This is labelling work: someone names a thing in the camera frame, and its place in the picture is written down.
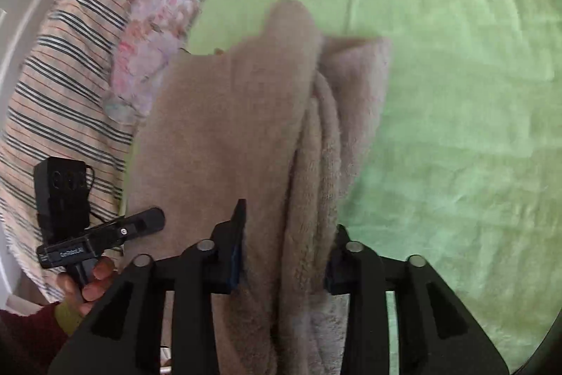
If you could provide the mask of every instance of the green sheet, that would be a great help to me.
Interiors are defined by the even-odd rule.
[[[206,0],[192,53],[275,0]],[[424,255],[511,369],[562,306],[562,0],[301,0],[326,33],[394,42],[383,119],[341,223]]]

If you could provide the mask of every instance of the finger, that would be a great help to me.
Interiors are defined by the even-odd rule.
[[[80,315],[82,316],[86,316],[88,313],[90,313],[95,304],[96,302],[85,302],[85,304],[82,304],[78,307],[78,313],[80,313]]]
[[[117,277],[117,272],[113,272],[112,275],[104,278],[103,280],[94,280],[93,282],[88,283],[82,290],[82,296],[88,302],[99,299],[109,289],[109,286],[111,286],[115,277]]]
[[[74,283],[72,278],[70,278],[69,274],[58,274],[57,285],[64,291],[65,301],[68,302],[72,308],[77,310],[84,301],[80,293],[80,288]]]
[[[109,277],[115,270],[115,263],[112,259],[102,256],[92,269],[92,274],[97,280],[103,280]]]

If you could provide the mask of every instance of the black handle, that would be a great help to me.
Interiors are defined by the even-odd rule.
[[[210,240],[181,256],[154,262],[139,254],[59,351],[49,375],[158,373],[166,291],[175,291],[174,373],[218,375],[211,294],[229,294],[238,284],[245,222],[246,203],[240,200]]]
[[[98,258],[86,259],[80,263],[66,266],[66,273],[74,280],[80,290],[92,281],[92,270],[97,264]]]

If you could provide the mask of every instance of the fuzzy towel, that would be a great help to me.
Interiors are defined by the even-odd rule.
[[[213,310],[223,375],[339,373],[345,299],[322,290],[338,199],[359,170],[386,92],[387,40],[324,37],[281,0],[224,54],[181,52],[138,139],[128,213],[166,228],[125,246],[175,256],[247,199],[243,273]]]

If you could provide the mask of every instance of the metal screw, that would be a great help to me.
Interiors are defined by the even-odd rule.
[[[147,254],[139,254],[134,260],[133,264],[137,267],[146,267],[152,262],[152,258]]]
[[[211,251],[215,247],[215,242],[209,239],[201,240],[197,244],[197,249],[199,251]]]
[[[410,259],[408,259],[408,261],[414,267],[423,267],[427,264],[425,258],[423,256],[420,256],[419,254],[413,254],[412,256],[410,256]]]
[[[361,242],[347,242],[346,250],[351,251],[352,253],[359,253],[360,251],[363,251],[363,244]]]

